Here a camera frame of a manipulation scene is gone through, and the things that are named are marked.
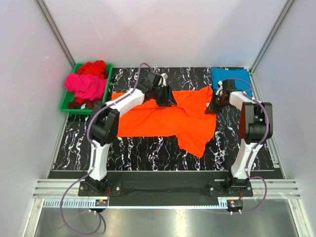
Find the orange t shirt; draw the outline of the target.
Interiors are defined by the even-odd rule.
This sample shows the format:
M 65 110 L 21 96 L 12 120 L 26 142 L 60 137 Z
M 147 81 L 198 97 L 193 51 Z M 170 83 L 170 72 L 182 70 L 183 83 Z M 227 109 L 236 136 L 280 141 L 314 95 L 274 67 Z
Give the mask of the orange t shirt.
M 216 115 L 205 114 L 213 90 L 181 90 L 173 93 L 177 106 L 159 107 L 155 100 L 136 106 L 119 119 L 119 137 L 176 136 L 178 145 L 201 158 L 216 129 Z

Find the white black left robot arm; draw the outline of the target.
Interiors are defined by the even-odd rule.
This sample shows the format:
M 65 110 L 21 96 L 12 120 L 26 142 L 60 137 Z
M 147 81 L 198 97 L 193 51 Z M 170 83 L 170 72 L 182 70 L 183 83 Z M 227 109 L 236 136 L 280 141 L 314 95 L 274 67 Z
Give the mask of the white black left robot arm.
M 117 138 L 119 119 L 136 106 L 154 99 L 160 107 L 176 106 L 170 85 L 130 89 L 107 103 L 98 102 L 90 117 L 87 138 L 91 145 L 90 165 L 84 178 L 97 196 L 107 188 L 107 160 L 111 144 Z

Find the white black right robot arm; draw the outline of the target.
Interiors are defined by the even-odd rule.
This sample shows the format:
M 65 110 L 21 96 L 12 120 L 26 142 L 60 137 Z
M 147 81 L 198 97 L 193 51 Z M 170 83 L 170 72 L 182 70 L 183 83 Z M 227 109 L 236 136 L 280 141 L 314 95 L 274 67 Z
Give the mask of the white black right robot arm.
M 172 131 L 177 136 L 180 148 L 200 156 L 204 152 L 202 147 L 215 131 L 216 115 L 226 106 L 238 108 L 241 111 L 239 152 L 225 180 L 211 185 L 210 193 L 227 196 L 250 193 L 251 166 L 263 143 L 273 134 L 272 104 L 257 101 L 235 87 L 220 87 L 209 95 L 210 91 L 208 87 L 199 91 L 178 91 L 176 95 L 169 94 L 165 100 L 158 100 L 159 109 L 168 116 L 174 115 L 163 130 Z

